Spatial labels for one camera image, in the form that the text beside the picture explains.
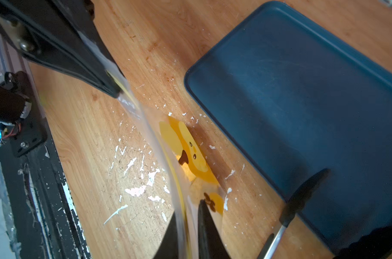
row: screw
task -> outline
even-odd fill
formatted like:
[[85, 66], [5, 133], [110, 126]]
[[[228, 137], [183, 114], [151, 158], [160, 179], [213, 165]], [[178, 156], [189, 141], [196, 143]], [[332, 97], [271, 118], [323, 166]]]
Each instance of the screw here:
[[20, 147], [24, 148], [24, 149], [27, 149], [29, 147], [29, 143], [28, 142], [21, 142], [20, 143]]
[[21, 40], [19, 42], [19, 46], [20, 46], [20, 49], [22, 49], [25, 52], [31, 52], [35, 48], [33, 44], [27, 42], [26, 40]]

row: dark blue plastic tray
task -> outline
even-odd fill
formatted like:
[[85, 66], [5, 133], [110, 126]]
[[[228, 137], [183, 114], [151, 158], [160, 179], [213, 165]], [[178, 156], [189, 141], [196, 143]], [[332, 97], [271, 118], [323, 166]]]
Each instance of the dark blue plastic tray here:
[[187, 72], [188, 92], [287, 200], [331, 176], [302, 219], [334, 254], [392, 225], [392, 74], [280, 2]]

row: plastic bag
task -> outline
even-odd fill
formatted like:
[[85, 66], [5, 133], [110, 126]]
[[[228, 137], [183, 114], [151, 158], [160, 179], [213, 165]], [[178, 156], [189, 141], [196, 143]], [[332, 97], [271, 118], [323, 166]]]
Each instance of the plastic bag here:
[[117, 99], [131, 115], [137, 128], [152, 147], [157, 161], [169, 175], [176, 214], [179, 258], [199, 258], [199, 202], [204, 199], [209, 205], [216, 228], [220, 232], [225, 197], [223, 189], [186, 125], [157, 109], [142, 106], [117, 65], [108, 60], [82, 33], [79, 32], [79, 35], [123, 90]]

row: chick cartoon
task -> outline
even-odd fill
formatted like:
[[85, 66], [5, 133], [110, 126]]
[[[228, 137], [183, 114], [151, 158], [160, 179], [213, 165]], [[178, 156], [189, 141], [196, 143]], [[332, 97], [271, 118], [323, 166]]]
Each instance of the chick cartoon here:
[[169, 117], [168, 123], [160, 122], [159, 126], [163, 140], [178, 157], [179, 163], [184, 166], [183, 169], [186, 168], [185, 164], [187, 164], [191, 174], [194, 175], [192, 177], [185, 169], [185, 173], [191, 181], [198, 177], [207, 183], [219, 185], [184, 122]]

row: wooden table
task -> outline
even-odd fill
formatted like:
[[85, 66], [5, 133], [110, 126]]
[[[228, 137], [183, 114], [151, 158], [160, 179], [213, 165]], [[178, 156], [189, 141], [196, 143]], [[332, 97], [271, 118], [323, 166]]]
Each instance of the wooden table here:
[[[137, 98], [183, 120], [195, 140], [204, 143], [202, 152], [222, 187], [232, 188], [222, 229], [229, 254], [232, 258], [256, 258], [284, 203], [211, 120], [203, 117], [204, 112], [185, 91], [183, 77], [263, 2], [94, 3], [97, 30]], [[288, 0], [287, 4], [392, 72], [392, 9], [383, 3]], [[124, 191], [146, 184], [148, 173], [159, 167], [151, 148], [115, 99], [69, 76], [34, 64], [31, 69], [93, 258], [152, 258], [168, 225], [162, 213], [167, 220], [173, 213], [171, 197], [164, 191], [167, 175], [157, 173], [154, 185], [140, 197]], [[199, 123], [191, 117], [198, 118]], [[225, 180], [231, 170], [236, 173]], [[165, 202], [148, 199], [156, 195]], [[104, 225], [125, 204], [128, 207]], [[274, 256], [332, 257], [298, 218], [287, 229]]]

